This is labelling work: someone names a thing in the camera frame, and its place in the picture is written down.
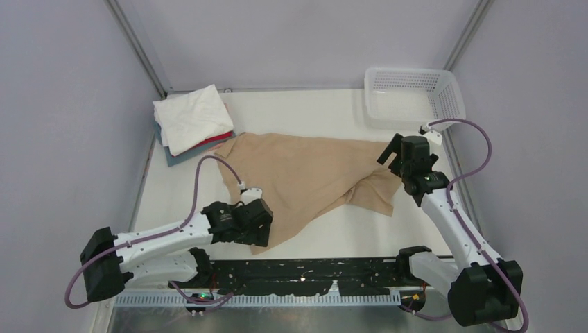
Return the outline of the beige t shirt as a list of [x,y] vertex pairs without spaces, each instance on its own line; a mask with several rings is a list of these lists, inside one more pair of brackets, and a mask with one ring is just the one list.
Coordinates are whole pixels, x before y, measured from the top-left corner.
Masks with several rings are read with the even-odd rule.
[[215,152],[233,169],[220,166],[230,198],[240,191],[234,176],[249,187],[263,190],[273,212],[264,253],[298,235],[312,220],[344,204],[392,216],[392,198],[401,186],[399,177],[377,163],[385,142],[277,133],[242,133]]

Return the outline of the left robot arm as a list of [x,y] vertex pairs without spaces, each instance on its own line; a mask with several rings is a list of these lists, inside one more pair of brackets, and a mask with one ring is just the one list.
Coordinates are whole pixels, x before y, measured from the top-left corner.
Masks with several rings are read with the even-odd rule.
[[273,213],[257,198],[231,205],[216,201],[185,221],[162,227],[112,234],[109,227],[92,235],[80,254],[88,302],[99,302],[126,287],[160,282],[207,286],[213,273],[203,246],[237,243],[267,246]]

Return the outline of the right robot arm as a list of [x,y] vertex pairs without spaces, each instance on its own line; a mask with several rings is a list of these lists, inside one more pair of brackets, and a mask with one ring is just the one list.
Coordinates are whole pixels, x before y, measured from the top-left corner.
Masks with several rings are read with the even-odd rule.
[[475,229],[448,177],[433,170],[437,161],[427,138],[400,134],[377,159],[401,179],[404,191],[432,220],[454,260],[444,262],[426,246],[402,248],[395,267],[398,280],[408,285],[421,280],[439,291],[463,327],[516,318],[524,308],[520,265],[502,258]]

